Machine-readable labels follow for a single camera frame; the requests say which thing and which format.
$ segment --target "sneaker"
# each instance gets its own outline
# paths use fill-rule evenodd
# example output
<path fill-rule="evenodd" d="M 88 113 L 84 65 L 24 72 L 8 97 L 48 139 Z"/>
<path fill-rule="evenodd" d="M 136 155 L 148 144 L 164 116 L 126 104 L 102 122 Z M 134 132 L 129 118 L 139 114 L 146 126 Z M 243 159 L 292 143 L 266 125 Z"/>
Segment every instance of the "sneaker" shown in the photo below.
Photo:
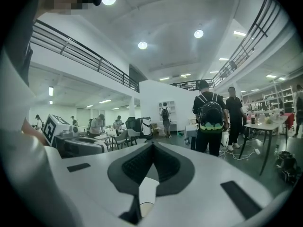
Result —
<path fill-rule="evenodd" d="M 232 145 L 228 145 L 228 146 L 227 146 L 227 149 L 228 149 L 229 151 L 233 151 Z"/>
<path fill-rule="evenodd" d="M 238 143 L 233 143 L 232 144 L 235 148 L 240 148 L 239 144 Z"/>

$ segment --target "white ceiling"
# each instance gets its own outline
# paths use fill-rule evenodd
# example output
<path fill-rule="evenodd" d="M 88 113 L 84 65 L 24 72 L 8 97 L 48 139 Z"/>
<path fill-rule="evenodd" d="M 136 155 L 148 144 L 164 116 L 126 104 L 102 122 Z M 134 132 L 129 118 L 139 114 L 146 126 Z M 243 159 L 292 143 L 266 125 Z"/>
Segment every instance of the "white ceiling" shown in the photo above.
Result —
<path fill-rule="evenodd" d="M 268 85 L 271 79 L 266 75 L 287 77 L 303 66 L 303 47 L 298 34 L 295 34 L 275 54 L 262 65 L 238 80 L 241 90 L 250 91 Z"/>
<path fill-rule="evenodd" d="M 38 104 L 48 104 L 50 100 L 54 105 L 110 110 L 129 104 L 130 96 L 105 87 L 94 85 L 84 80 L 72 78 L 70 75 L 58 74 L 31 66 L 29 68 L 29 87 L 36 95 Z M 54 87 L 53 96 L 49 96 L 48 88 Z M 99 102 L 110 99 L 111 102 Z"/>
<path fill-rule="evenodd" d="M 215 60 L 237 0 L 117 0 L 82 14 L 149 79 L 191 73 L 198 79 Z M 194 32 L 202 29 L 201 39 Z M 138 43 L 145 41 L 146 50 Z"/>

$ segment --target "black metal railing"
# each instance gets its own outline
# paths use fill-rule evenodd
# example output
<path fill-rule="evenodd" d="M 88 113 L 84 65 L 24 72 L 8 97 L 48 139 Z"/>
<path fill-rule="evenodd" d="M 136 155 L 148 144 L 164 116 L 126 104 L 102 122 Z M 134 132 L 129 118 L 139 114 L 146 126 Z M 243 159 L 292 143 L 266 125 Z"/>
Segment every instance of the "black metal railing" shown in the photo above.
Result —
<path fill-rule="evenodd" d="M 196 81 L 185 81 L 185 82 L 179 82 L 179 83 L 173 83 L 172 86 L 180 87 L 189 91 L 196 91 L 199 90 L 198 83 L 200 80 Z M 212 79 L 205 79 L 205 81 L 208 82 L 210 88 L 214 88 L 214 81 Z"/>
<path fill-rule="evenodd" d="M 246 36 L 214 78 L 214 86 L 240 67 L 257 49 L 257 44 L 268 37 L 269 30 L 280 14 L 282 7 L 277 0 L 264 0 L 259 13 Z"/>
<path fill-rule="evenodd" d="M 80 42 L 40 20 L 36 20 L 33 29 L 31 43 L 65 56 L 139 92 L 138 82 Z"/>

